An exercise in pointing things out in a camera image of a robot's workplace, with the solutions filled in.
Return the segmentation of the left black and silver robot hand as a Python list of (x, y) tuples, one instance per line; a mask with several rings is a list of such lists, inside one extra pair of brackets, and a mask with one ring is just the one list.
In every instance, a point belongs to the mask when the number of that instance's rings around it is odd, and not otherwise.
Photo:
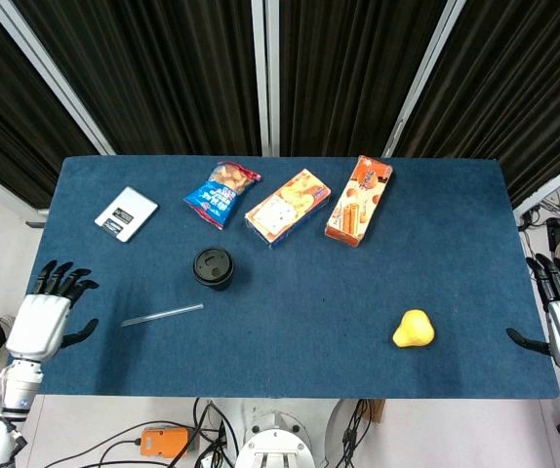
[(75, 269), (71, 261), (59, 264), (51, 260), (41, 268), (6, 341), (12, 359), (43, 363), (93, 334), (99, 324), (97, 318), (80, 331), (65, 331), (78, 299), (99, 286), (88, 278), (91, 273), (87, 268)]

